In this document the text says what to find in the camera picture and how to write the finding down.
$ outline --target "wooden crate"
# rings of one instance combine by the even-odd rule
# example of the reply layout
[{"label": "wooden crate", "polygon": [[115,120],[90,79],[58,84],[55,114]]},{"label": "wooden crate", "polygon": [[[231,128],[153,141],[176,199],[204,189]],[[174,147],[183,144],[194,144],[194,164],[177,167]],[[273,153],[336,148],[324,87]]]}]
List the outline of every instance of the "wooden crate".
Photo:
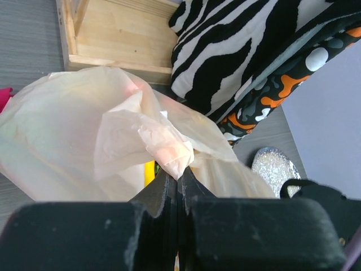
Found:
[{"label": "wooden crate", "polygon": [[67,71],[120,67],[150,83],[169,84],[177,36],[167,0],[56,0]]}]

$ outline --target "gray laminate floor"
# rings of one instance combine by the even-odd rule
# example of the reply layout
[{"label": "gray laminate floor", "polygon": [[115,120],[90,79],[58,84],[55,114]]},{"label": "gray laminate floor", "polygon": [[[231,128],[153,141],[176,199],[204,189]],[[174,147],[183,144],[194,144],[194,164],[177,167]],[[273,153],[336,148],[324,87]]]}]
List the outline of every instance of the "gray laminate floor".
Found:
[{"label": "gray laminate floor", "polygon": [[[63,69],[55,0],[0,0],[0,88],[12,86],[19,91]],[[305,177],[282,108],[261,122],[235,151],[250,165],[256,151],[265,146],[283,150]],[[31,201],[0,174],[0,230],[15,209]]]}]

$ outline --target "purple wall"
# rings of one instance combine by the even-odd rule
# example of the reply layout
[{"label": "purple wall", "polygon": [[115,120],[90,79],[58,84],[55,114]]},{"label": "purple wall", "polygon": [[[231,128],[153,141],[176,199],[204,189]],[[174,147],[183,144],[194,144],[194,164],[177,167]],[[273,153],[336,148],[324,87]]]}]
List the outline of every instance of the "purple wall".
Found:
[{"label": "purple wall", "polygon": [[361,42],[315,72],[283,110],[308,178],[361,199]]}]

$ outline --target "black and white striped fabric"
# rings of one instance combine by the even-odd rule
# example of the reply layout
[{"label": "black and white striped fabric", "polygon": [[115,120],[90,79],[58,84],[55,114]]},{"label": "black and white striped fabric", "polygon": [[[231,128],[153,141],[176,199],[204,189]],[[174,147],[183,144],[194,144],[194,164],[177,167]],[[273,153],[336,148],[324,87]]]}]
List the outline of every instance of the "black and white striped fabric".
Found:
[{"label": "black and white striped fabric", "polygon": [[350,24],[360,11],[360,0],[184,0],[169,21],[179,36],[171,89],[219,122],[327,26]]}]

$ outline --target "glittery silver object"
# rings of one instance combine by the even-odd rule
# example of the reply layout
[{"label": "glittery silver object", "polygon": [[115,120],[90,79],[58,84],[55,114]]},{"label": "glittery silver object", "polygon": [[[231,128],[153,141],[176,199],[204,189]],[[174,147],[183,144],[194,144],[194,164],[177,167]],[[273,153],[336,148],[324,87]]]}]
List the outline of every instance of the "glittery silver object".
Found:
[{"label": "glittery silver object", "polygon": [[[260,149],[253,160],[252,171],[271,186],[275,195],[280,197],[280,190],[285,181],[289,179],[301,179],[297,168],[283,152],[273,147]],[[288,194],[292,197],[300,187],[288,187]]]}]

